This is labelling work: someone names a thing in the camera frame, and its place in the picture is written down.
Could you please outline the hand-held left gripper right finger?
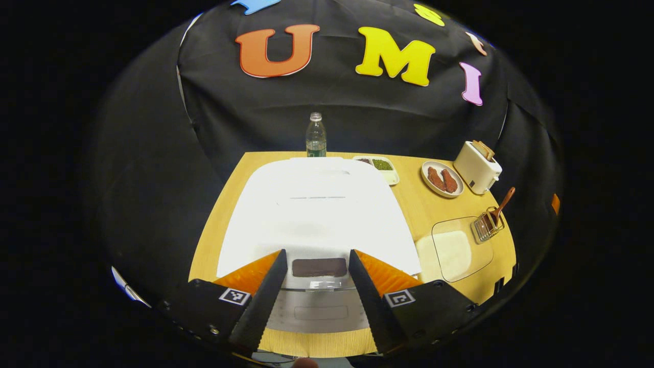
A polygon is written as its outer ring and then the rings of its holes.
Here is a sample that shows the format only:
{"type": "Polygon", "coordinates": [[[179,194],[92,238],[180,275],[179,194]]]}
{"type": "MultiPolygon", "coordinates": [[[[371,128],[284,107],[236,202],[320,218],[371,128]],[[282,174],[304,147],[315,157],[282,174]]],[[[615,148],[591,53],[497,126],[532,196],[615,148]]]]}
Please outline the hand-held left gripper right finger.
{"type": "Polygon", "coordinates": [[[353,280],[378,352],[393,356],[450,339],[480,315],[477,303],[444,280],[420,283],[413,280],[381,294],[380,270],[410,278],[379,259],[352,249],[349,273],[353,280]]]}

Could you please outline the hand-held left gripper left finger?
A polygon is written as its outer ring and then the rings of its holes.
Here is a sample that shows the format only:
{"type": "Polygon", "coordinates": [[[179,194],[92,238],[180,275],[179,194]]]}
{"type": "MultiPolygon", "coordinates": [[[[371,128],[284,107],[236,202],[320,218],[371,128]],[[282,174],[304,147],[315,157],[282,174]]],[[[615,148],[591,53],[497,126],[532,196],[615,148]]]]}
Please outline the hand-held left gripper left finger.
{"type": "Polygon", "coordinates": [[[163,314],[202,344],[250,356],[257,351],[288,272],[280,249],[209,282],[199,278],[163,299],[163,314]]]}

